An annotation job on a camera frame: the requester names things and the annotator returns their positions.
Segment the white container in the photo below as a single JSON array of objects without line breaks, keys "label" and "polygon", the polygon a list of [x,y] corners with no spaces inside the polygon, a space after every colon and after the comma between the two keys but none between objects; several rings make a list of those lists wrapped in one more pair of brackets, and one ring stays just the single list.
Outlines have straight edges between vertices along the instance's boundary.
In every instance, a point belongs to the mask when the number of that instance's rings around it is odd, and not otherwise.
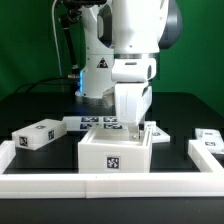
[{"label": "white container", "polygon": [[152,131],[130,140],[128,130],[92,128],[78,144],[79,173],[148,173]]}]

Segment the black table surface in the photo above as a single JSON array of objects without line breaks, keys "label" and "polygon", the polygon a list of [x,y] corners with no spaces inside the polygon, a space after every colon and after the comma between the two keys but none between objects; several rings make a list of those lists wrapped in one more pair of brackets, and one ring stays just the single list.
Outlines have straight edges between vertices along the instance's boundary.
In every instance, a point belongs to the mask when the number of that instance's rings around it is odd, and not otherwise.
[{"label": "black table surface", "polygon": [[[64,116],[113,116],[114,108],[74,101],[66,93],[19,93],[0,102],[0,142],[11,133],[43,119]],[[153,93],[146,120],[171,136],[170,143],[153,144],[150,172],[198,172],[187,155],[195,128],[217,129],[224,118],[194,95]],[[77,143],[83,132],[66,136],[36,150],[16,149],[5,174],[78,172]],[[223,223],[224,198],[114,198],[0,200],[2,223]]]}]

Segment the white cube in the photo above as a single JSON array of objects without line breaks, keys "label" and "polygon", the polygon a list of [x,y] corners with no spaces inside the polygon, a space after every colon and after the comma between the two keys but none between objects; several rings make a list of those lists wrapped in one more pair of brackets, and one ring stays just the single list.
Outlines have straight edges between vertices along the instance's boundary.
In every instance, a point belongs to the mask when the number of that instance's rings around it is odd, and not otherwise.
[{"label": "white cube", "polygon": [[0,174],[3,174],[16,155],[15,142],[4,141],[0,145]]},{"label": "white cube", "polygon": [[128,130],[92,128],[78,144],[79,173],[148,173],[152,131],[130,140]]},{"label": "white cube", "polygon": [[36,150],[65,135],[64,121],[45,119],[12,133],[16,147]]}]

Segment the white block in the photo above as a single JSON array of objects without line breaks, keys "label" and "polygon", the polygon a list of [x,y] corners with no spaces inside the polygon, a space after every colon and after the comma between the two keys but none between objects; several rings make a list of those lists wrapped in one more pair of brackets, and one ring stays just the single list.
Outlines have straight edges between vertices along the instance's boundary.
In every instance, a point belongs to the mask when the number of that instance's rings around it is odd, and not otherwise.
[{"label": "white block", "polygon": [[0,145],[0,174],[3,174],[16,155],[15,142],[4,141]]},{"label": "white block", "polygon": [[224,142],[218,130],[196,128],[195,135],[209,152],[224,155]]},{"label": "white block", "polygon": [[36,150],[65,135],[66,123],[45,119],[12,133],[16,147]]},{"label": "white block", "polygon": [[148,173],[152,131],[130,141],[128,130],[92,128],[78,143],[79,173]]},{"label": "white block", "polygon": [[170,142],[170,136],[164,132],[162,129],[156,126],[155,121],[145,121],[144,123],[145,129],[147,127],[152,128],[152,143],[164,143]]}]

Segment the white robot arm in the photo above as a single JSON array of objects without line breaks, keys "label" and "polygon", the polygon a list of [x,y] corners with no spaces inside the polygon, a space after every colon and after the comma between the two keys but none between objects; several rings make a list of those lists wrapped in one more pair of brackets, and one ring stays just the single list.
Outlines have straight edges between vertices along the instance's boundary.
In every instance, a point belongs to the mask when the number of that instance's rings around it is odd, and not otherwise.
[{"label": "white robot arm", "polygon": [[112,1],[116,116],[119,123],[128,126],[132,137],[138,135],[138,125],[152,102],[150,80],[157,74],[159,42],[167,28],[169,9],[172,11],[175,3],[175,0]]}]

